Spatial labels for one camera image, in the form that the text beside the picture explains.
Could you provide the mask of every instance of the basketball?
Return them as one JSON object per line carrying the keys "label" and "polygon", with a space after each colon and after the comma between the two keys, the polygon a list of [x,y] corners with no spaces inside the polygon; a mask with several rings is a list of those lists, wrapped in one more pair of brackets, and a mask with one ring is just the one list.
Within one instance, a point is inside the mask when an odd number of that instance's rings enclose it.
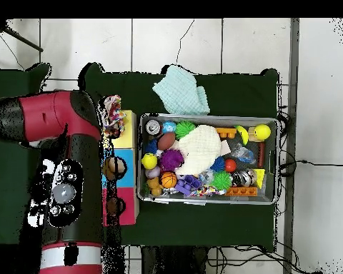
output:
{"label": "basketball", "polygon": [[165,172],[161,177],[161,184],[164,188],[173,188],[177,184],[177,176],[172,172]]}

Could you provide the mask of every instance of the gray plastic bin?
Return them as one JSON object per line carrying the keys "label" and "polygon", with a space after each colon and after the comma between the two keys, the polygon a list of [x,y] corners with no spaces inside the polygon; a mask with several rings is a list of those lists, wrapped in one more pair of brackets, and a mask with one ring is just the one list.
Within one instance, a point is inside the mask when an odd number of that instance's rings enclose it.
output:
{"label": "gray plastic bin", "polygon": [[[178,123],[180,121],[191,121],[196,126],[205,124],[213,127],[233,128],[234,125],[240,125],[245,128],[256,126],[259,124],[267,124],[271,129],[271,135],[265,141],[265,159],[264,169],[265,177],[262,189],[258,189],[258,196],[240,197],[240,196],[203,196],[203,197],[187,197],[182,193],[174,193],[167,196],[154,197],[147,193],[144,195],[142,188],[147,181],[145,170],[141,164],[142,156],[144,155],[144,147],[149,142],[149,134],[146,132],[145,125],[150,120],[156,120],[160,123],[165,121],[173,121]],[[274,118],[245,118],[237,116],[178,116],[171,114],[150,114],[145,113],[141,116],[139,122],[139,160],[137,163],[137,195],[143,201],[156,201],[160,203],[182,202],[182,203],[196,203],[204,205],[205,203],[231,203],[231,204],[251,204],[251,205],[269,205],[276,201],[278,194],[278,170],[279,170],[279,137],[280,124]],[[232,149],[234,144],[242,142],[239,133],[235,138],[227,139],[227,142]],[[258,144],[255,142],[248,142],[245,146],[254,152],[257,158]],[[245,168],[257,168],[257,164],[249,165],[235,160],[237,163],[237,170]]]}

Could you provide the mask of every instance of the orange lego brick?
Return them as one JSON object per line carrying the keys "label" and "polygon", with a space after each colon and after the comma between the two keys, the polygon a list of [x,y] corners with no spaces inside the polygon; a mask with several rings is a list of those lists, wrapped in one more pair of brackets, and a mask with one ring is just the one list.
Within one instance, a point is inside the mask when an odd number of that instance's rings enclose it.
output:
{"label": "orange lego brick", "polygon": [[236,128],[216,128],[217,133],[220,135],[220,138],[235,138],[237,133]]}
{"label": "orange lego brick", "polygon": [[230,187],[226,196],[257,196],[257,187]]}

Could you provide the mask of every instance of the blue ball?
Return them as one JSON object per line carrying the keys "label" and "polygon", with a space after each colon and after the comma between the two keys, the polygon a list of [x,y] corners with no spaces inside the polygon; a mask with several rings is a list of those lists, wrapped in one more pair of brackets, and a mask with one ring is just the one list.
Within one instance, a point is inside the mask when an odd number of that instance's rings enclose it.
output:
{"label": "blue ball", "polygon": [[175,124],[175,122],[171,122],[171,121],[163,122],[163,133],[175,132],[176,129],[177,129],[177,125]]}
{"label": "blue ball", "polygon": [[151,140],[145,147],[145,153],[155,154],[157,152],[157,140]]}
{"label": "blue ball", "polygon": [[221,156],[214,160],[214,165],[211,166],[211,169],[216,172],[225,170],[225,160]]}

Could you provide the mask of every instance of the white cloth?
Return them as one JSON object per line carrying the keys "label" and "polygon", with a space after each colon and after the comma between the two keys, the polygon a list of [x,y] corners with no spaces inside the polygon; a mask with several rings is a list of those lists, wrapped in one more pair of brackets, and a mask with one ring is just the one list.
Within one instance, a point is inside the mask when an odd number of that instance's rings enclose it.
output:
{"label": "white cloth", "polygon": [[215,127],[200,125],[179,140],[184,164],[176,174],[199,174],[210,168],[221,153],[221,141]]}

